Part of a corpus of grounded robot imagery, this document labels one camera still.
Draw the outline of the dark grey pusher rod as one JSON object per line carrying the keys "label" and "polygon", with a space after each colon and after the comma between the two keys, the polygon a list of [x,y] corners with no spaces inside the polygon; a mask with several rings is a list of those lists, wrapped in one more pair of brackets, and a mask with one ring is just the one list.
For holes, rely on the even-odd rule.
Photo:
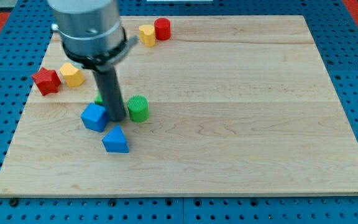
{"label": "dark grey pusher rod", "polygon": [[109,119],[122,121],[126,117],[126,110],[115,68],[111,67],[104,72],[95,70],[93,75]]}

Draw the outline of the black clamp ring with bracket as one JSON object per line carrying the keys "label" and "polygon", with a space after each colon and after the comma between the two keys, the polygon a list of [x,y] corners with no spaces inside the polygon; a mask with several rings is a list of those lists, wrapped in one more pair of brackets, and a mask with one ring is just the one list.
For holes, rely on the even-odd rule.
{"label": "black clamp ring with bracket", "polygon": [[106,72],[121,62],[139,42],[139,36],[127,38],[126,30],[121,23],[102,34],[95,29],[88,30],[89,37],[74,37],[64,34],[57,24],[51,25],[52,31],[58,33],[66,56],[80,68]]}

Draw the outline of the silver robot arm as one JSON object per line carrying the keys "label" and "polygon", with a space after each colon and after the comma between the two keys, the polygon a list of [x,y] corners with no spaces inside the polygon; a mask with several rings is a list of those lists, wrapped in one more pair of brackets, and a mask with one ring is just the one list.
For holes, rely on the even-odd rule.
{"label": "silver robot arm", "polygon": [[48,0],[67,57],[91,70],[111,121],[122,121],[126,110],[116,65],[139,41],[128,38],[115,0]]}

